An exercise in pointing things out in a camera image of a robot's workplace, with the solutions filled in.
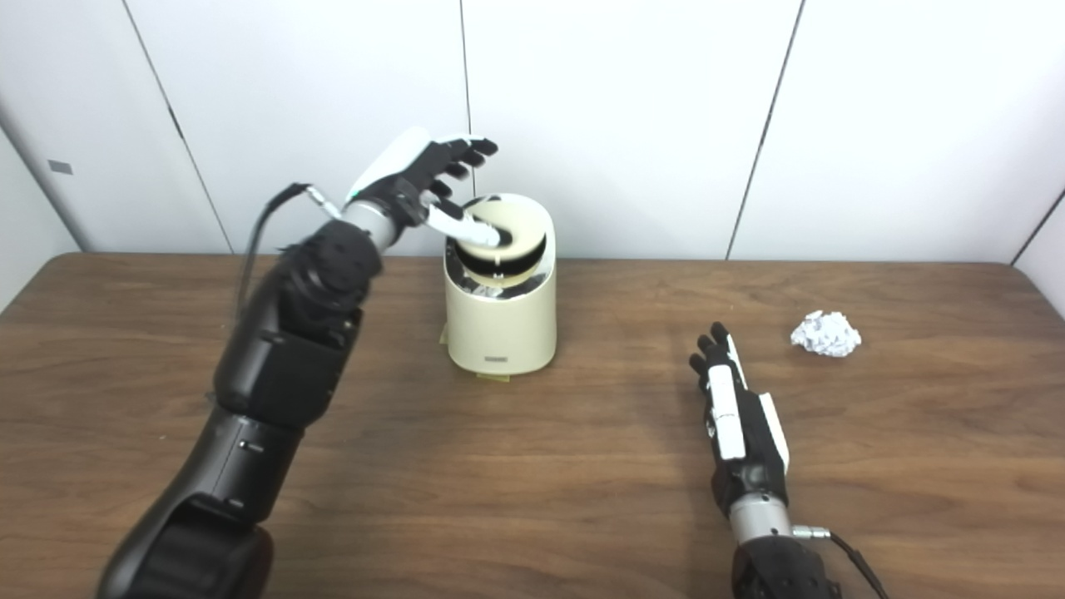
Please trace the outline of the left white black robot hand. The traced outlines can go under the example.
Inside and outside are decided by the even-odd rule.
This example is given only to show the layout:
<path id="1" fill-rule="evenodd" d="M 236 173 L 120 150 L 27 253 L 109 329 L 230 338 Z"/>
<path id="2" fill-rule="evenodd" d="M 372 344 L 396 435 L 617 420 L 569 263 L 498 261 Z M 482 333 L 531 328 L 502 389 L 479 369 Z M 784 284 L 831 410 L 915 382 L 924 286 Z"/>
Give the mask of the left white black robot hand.
<path id="1" fill-rule="evenodd" d="M 453 203 L 450 187 L 442 181 L 444 176 L 464 181 L 496 152 L 498 144 L 482 136 L 437 140 L 415 126 L 392 141 L 357 179 L 341 220 L 368 234 L 379 253 L 420 226 L 486 249 L 510 246 L 509 230 Z"/>

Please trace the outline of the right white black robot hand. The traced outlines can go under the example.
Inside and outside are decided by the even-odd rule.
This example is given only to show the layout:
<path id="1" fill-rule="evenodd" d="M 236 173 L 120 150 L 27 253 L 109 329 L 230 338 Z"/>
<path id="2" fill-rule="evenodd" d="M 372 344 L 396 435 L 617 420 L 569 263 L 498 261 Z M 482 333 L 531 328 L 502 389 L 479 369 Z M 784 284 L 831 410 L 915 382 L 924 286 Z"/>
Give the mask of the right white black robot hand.
<path id="1" fill-rule="evenodd" d="M 789 455 L 772 396 L 750 389 L 733 334 L 720 321 L 697 337 L 689 357 L 705 400 L 704 428 L 711 441 L 716 506 L 730 516 L 749 493 L 789 501 Z"/>

